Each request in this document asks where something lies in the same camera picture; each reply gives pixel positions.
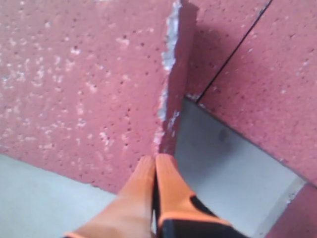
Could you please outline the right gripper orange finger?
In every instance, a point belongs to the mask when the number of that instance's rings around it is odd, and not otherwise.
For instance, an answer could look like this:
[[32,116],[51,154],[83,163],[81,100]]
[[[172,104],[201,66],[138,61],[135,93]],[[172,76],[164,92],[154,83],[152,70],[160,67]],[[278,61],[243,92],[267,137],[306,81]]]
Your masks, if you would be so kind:
[[196,196],[169,154],[155,158],[155,212],[159,238],[245,238]]

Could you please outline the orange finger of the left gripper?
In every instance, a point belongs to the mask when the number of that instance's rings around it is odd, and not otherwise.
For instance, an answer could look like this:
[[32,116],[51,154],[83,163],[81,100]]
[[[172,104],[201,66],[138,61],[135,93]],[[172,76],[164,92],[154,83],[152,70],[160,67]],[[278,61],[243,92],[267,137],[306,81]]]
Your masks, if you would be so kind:
[[65,237],[153,238],[154,183],[154,159],[143,156],[117,197],[101,213]]

